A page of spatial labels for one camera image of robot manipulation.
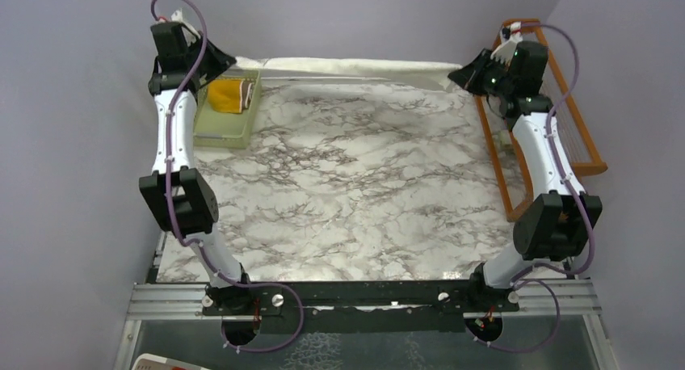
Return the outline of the brown yellow bear towel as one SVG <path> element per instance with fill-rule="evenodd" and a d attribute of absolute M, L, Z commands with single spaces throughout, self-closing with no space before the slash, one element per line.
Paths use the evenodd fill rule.
<path fill-rule="evenodd" d="M 208 85 L 207 101 L 216 112 L 242 114 L 250 107 L 253 87 L 247 79 L 217 79 Z"/>

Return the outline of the cream white towel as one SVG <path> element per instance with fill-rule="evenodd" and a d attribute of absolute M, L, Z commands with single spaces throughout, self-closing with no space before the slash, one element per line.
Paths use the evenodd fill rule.
<path fill-rule="evenodd" d="M 433 61 L 398 61 L 381 59 L 273 57 L 251 59 L 238 57 L 240 69 L 259 69 L 345 77 L 383 78 L 424 90 L 452 91 L 448 75 L 462 66 Z"/>

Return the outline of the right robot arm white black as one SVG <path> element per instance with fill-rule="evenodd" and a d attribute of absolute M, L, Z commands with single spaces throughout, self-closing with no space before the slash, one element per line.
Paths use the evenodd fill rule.
<path fill-rule="evenodd" d="M 548 58 L 539 42 L 508 40 L 448 76 L 472 95 L 499 99 L 499 114 L 532 182 L 533 201 L 515 222 L 512 243 L 484 263 L 483 280 L 466 289 L 468 304 L 478 311 L 498 301 L 498 289 L 512 288 L 537 267 L 553 269 L 585 251 L 586 261 L 571 272 L 578 275 L 594 260 L 594 226 L 603 204 L 579 182 L 559 137 L 557 105 L 540 92 Z"/>

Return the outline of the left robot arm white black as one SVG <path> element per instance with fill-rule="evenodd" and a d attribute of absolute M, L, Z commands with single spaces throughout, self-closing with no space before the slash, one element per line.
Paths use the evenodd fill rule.
<path fill-rule="evenodd" d="M 249 276 L 219 239 L 216 195 L 194 162 L 198 92 L 237 62 L 183 22 L 150 28 L 157 48 L 149 93 L 158 114 L 157 154 L 139 190 L 161 230 L 192 250 L 208 274 L 203 305 L 245 313 L 253 306 Z"/>

